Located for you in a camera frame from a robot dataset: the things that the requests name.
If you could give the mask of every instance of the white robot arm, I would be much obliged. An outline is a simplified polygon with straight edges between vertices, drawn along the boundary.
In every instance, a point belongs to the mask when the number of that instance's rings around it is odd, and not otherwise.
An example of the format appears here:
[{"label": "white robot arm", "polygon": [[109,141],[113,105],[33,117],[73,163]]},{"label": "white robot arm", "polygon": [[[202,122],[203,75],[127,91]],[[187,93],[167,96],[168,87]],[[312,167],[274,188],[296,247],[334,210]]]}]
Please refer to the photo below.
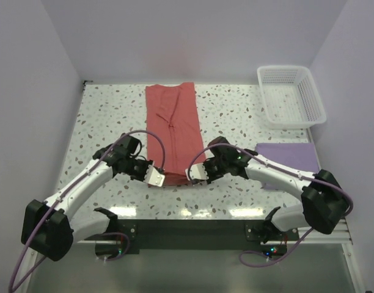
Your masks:
[{"label": "white robot arm", "polygon": [[21,242],[27,243],[41,218],[52,210],[29,246],[57,261],[68,252],[73,243],[106,231],[109,225],[107,217],[86,222],[78,230],[73,230],[70,222],[87,199],[115,175],[124,173],[130,175],[131,179],[162,186],[165,179],[162,170],[155,168],[153,161],[138,159],[133,155],[140,143],[138,139],[126,136],[102,161],[100,158],[109,146],[100,149],[85,169],[62,190],[43,202],[30,202],[24,215]]},{"label": "white robot arm", "polygon": [[190,171],[186,170],[193,182],[210,183],[231,173],[270,183],[300,201],[300,204],[288,208],[277,207],[268,214],[263,226],[255,231],[261,232],[264,239],[293,228],[309,226],[321,233],[331,234],[339,220],[350,212],[351,199],[326,170],[320,170],[317,174],[296,170],[273,162],[255,151],[231,146],[224,137],[212,141],[205,150],[208,149],[214,157],[192,165]]}]

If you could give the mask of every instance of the folded purple towel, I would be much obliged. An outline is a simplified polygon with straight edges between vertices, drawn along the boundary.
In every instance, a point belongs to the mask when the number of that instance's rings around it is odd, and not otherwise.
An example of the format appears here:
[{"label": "folded purple towel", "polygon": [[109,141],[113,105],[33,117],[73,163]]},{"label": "folded purple towel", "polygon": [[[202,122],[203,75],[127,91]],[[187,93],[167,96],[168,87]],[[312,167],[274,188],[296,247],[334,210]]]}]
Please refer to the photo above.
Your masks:
[{"label": "folded purple towel", "polygon": [[[315,172],[319,171],[315,145],[312,143],[258,143],[256,151],[269,160],[288,167]],[[275,190],[275,186],[262,183],[266,190]]]}]

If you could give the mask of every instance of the white plastic basket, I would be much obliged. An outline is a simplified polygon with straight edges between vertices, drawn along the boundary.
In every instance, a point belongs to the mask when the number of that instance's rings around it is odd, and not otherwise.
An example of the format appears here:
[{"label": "white plastic basket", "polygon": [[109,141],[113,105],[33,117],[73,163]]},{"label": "white plastic basket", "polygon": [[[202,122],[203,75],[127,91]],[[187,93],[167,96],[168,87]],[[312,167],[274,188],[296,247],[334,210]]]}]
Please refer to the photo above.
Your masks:
[{"label": "white plastic basket", "polygon": [[308,128],[326,121],[326,112],[308,68],[262,66],[257,73],[272,128]]}]

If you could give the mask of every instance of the red cloth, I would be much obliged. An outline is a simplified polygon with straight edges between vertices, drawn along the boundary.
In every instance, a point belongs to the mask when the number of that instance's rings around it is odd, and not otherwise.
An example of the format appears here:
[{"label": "red cloth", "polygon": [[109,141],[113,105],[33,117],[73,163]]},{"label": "red cloth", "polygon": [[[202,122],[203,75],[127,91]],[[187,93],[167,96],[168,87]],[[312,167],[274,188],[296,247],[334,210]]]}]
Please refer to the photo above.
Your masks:
[{"label": "red cloth", "polygon": [[[195,100],[192,82],[176,87],[158,84],[146,87],[147,130],[157,134],[166,148],[165,185],[189,183],[185,169],[204,148]],[[152,136],[148,136],[147,150],[148,159],[159,167],[161,147]],[[204,160],[203,154],[196,163]]]}]

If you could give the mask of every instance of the speckled white tabletop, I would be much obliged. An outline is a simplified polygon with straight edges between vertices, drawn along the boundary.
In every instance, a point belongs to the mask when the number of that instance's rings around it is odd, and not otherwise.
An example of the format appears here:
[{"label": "speckled white tabletop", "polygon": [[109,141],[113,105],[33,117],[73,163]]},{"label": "speckled white tabletop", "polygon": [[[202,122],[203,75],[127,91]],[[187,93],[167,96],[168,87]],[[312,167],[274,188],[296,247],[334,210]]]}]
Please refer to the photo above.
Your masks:
[{"label": "speckled white tabletop", "polygon": [[[145,86],[86,86],[59,188],[72,180],[99,148],[123,132],[146,128]],[[204,145],[220,135],[250,149],[259,142],[308,142],[304,129],[273,130],[266,126],[257,85],[197,84],[196,92]],[[146,135],[137,137],[145,146]],[[146,147],[141,154],[146,155]],[[261,187],[258,181],[227,175],[208,186],[148,188],[130,181],[127,175],[118,175],[86,201],[73,222],[101,217],[93,212],[99,206],[129,219],[262,219],[276,206],[298,203],[289,194]]]}]

